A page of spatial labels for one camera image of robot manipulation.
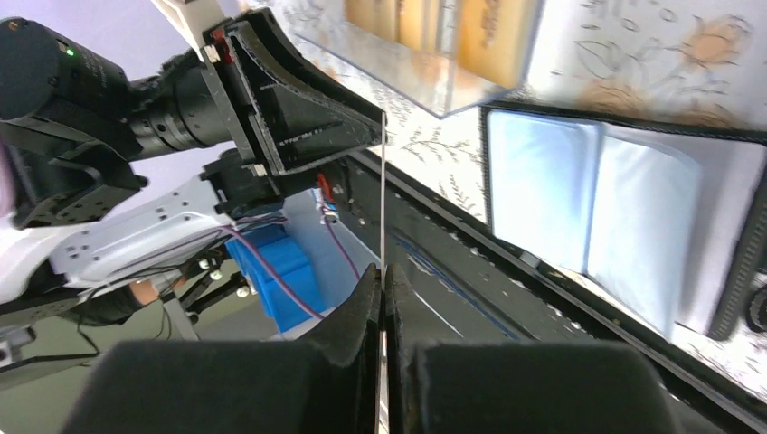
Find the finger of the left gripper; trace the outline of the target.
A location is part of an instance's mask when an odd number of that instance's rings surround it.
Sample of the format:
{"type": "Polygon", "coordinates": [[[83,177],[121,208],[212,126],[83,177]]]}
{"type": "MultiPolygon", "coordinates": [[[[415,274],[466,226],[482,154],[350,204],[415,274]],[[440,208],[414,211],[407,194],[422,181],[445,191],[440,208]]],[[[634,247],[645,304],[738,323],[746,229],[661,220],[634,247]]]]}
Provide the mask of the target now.
{"type": "Polygon", "coordinates": [[[384,111],[292,44],[268,7],[204,31],[206,84],[244,166],[294,175],[381,144],[384,111]]]}

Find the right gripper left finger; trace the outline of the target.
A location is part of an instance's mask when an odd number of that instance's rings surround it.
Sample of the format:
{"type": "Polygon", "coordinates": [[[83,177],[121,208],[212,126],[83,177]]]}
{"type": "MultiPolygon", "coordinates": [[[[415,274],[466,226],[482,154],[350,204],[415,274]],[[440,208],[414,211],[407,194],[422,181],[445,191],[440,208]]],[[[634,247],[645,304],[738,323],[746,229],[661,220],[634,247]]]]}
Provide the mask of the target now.
{"type": "Polygon", "coordinates": [[[373,433],[381,273],[292,341],[131,341],[100,357],[66,433],[373,433]]]}

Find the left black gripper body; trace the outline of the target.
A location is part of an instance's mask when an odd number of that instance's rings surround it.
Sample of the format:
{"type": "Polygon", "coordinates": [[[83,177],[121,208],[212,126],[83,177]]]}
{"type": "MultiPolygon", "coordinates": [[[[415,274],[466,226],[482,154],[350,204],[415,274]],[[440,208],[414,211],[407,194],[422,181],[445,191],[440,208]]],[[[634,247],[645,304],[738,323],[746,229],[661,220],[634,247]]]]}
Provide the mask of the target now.
{"type": "Polygon", "coordinates": [[[132,81],[43,24],[4,19],[1,142],[12,225],[98,221],[147,186],[133,162],[229,141],[204,72],[185,52],[159,74],[132,81]]]}

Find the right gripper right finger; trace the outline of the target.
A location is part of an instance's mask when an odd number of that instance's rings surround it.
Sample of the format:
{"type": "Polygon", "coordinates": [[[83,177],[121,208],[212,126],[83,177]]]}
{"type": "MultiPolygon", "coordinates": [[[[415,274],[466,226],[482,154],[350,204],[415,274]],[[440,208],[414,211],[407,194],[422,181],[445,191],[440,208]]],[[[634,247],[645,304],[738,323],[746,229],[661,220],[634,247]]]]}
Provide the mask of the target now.
{"type": "Polygon", "coordinates": [[[461,342],[426,326],[398,265],[384,278],[394,433],[679,433],[660,379],[625,344],[461,342]]]}

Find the orange credit card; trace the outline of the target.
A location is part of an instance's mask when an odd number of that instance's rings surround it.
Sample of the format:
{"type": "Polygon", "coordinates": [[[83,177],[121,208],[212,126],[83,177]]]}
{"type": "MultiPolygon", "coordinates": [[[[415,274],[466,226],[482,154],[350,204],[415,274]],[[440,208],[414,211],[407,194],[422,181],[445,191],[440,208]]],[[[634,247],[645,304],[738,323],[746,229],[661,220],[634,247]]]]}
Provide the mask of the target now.
{"type": "Polygon", "coordinates": [[[386,264],[386,225],[385,225],[385,194],[386,194],[386,146],[387,146],[387,116],[385,111],[381,117],[381,143],[380,143],[380,193],[379,193],[379,260],[382,278],[385,278],[386,264]]]}

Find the clear plastic card box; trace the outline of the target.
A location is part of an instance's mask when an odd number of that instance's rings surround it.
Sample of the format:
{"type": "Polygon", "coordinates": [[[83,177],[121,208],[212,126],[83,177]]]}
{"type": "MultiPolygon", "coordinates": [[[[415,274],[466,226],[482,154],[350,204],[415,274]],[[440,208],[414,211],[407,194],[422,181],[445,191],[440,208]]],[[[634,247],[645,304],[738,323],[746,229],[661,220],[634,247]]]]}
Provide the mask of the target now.
{"type": "Polygon", "coordinates": [[[297,36],[437,118],[520,88],[538,1],[307,1],[297,36]]]}

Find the black leather card holder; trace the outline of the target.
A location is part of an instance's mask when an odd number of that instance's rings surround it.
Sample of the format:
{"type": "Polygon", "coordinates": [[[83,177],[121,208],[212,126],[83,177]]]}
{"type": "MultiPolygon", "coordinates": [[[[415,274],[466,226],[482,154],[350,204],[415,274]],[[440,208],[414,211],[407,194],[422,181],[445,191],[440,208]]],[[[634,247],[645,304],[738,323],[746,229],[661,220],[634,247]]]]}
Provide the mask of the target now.
{"type": "Polygon", "coordinates": [[[731,337],[765,255],[764,131],[512,101],[484,105],[480,125],[497,239],[665,337],[731,337]]]}

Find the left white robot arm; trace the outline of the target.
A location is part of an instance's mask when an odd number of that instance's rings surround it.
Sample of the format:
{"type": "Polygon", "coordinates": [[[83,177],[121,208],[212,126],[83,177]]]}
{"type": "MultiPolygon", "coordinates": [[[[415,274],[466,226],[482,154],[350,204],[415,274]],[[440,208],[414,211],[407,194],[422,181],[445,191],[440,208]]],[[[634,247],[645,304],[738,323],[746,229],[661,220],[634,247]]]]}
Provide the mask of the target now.
{"type": "Polygon", "coordinates": [[[3,307],[169,269],[384,141],[384,111],[304,58],[270,9],[156,7],[189,48],[135,81],[43,24],[2,21],[3,307]]]}

